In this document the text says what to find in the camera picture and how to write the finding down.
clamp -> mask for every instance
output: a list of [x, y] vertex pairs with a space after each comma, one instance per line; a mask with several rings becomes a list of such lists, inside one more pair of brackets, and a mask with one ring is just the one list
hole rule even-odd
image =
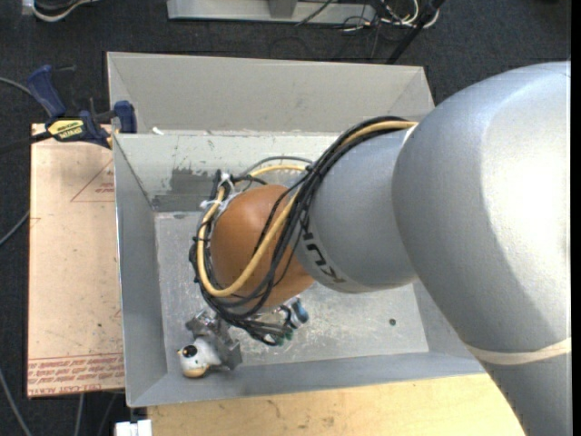
[[26, 80], [30, 93], [51, 115], [44, 124], [45, 132], [35, 137], [40, 140], [53, 137], [59, 142], [83, 141], [111, 148], [111, 134], [101, 127], [101, 122], [114, 118], [117, 118], [119, 126], [114, 127], [115, 132], [130, 134], [137, 132], [133, 106], [125, 100], [117, 102], [113, 110], [102, 114], [97, 114], [92, 108], [91, 112], [82, 110], [77, 117], [65, 117], [66, 106], [53, 86], [52, 71], [52, 67], [45, 64]]

yellow cable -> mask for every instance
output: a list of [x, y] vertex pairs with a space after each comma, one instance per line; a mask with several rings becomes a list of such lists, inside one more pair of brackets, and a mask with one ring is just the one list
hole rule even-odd
[[360, 129], [355, 134], [345, 138], [345, 140], [340, 145], [346, 145], [365, 134], [375, 133], [376, 131], [384, 131], [386, 129], [408, 129], [415, 126], [416, 124], [418, 123], [413, 121], [382, 121], [381, 123], [371, 124], [367, 127], [364, 127], [363, 129]]
[[294, 199], [296, 197], [296, 194], [292, 196], [292, 198], [289, 200], [289, 203], [287, 203], [287, 205], [282, 210], [282, 213], [274, 221], [274, 223], [272, 224], [272, 227], [264, 236], [264, 239], [262, 240], [261, 245], [256, 250], [256, 253], [252, 256], [251, 260], [249, 261], [248, 265], [246, 265], [246, 268], [244, 268], [244, 271], [241, 273], [239, 278], [233, 284], [231, 284], [230, 286], [228, 286], [225, 289], [216, 289], [215, 287], [212, 286], [212, 283], [208, 279], [208, 273], [205, 270], [204, 253], [203, 253], [203, 238], [206, 235], [206, 224], [205, 223], [207, 223], [213, 217], [213, 214], [215, 213], [216, 209], [218, 208], [218, 206], [222, 202], [223, 195], [224, 195], [224, 191], [222, 188], [218, 192], [218, 196], [216, 197], [216, 200], [218, 202], [216, 202], [210, 208], [210, 210], [204, 215], [204, 217], [202, 219], [202, 226], [200, 228], [200, 231], [198, 232], [198, 242], [196, 243], [196, 256], [197, 256], [197, 262], [198, 262], [198, 271], [200, 272], [199, 273], [200, 280], [202, 281], [203, 287], [205, 288], [205, 290], [210, 295], [212, 295], [214, 297], [228, 297], [228, 296], [234, 294], [235, 292], [239, 291], [240, 288], [249, 280], [252, 273], [254, 272], [256, 267], [258, 266], [258, 263], [260, 262], [262, 256], [266, 253], [266, 250], [268, 249], [268, 246], [270, 245], [276, 232], [279, 231], [279, 229], [282, 227], [282, 225], [286, 221], [287, 217], [289, 216], [289, 213], [291, 212], [292, 204], [294, 203]]
[[249, 173], [250, 176], [258, 176], [259, 174], [268, 173], [270, 171], [278, 171], [278, 170], [295, 170], [295, 171], [305, 171], [304, 166], [300, 166], [299, 164], [274, 164], [272, 166], [265, 166], [264, 168], [260, 168], [252, 173]]

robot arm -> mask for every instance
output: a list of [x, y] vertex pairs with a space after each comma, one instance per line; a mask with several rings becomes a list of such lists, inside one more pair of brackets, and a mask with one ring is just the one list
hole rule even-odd
[[[525, 430], [572, 434], [569, 105], [570, 63], [517, 69], [415, 127], [357, 126], [286, 190], [228, 201], [221, 183], [220, 215], [202, 221], [192, 248], [206, 300], [266, 334], [252, 315], [312, 279], [365, 292], [419, 277]], [[221, 220], [236, 225], [234, 245], [220, 241]], [[242, 247], [254, 250], [224, 268]], [[241, 279], [257, 257], [258, 275]]]

yellow clamp label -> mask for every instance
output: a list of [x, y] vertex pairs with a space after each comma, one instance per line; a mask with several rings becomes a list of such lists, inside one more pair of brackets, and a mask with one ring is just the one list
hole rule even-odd
[[48, 126], [47, 131], [60, 140], [83, 133], [83, 122], [79, 120], [58, 120]]

black carpet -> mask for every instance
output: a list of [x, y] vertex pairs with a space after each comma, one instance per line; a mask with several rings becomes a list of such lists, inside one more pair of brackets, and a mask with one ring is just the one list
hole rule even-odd
[[[384, 63], [401, 38], [385, 28], [342, 35], [320, 26], [169, 22], [167, 0], [106, 0], [47, 24], [22, 16], [21, 0], [0, 0], [0, 76], [24, 82], [43, 64], [76, 67], [70, 97], [108, 106], [107, 51]], [[424, 66], [437, 104], [460, 89], [518, 66], [565, 60], [571, 51], [571, 0], [448, 0], [438, 22], [413, 42], [399, 64]], [[0, 84], [4, 144], [25, 139], [45, 118], [25, 94]], [[0, 238], [29, 204], [30, 154], [0, 156]], [[34, 435], [72, 434], [77, 397], [29, 401], [24, 396], [28, 234], [26, 225], [0, 247], [0, 366]], [[95, 434], [110, 394], [87, 396], [81, 434]], [[123, 399], [113, 418], [123, 416]], [[0, 435], [21, 434], [0, 392]]]

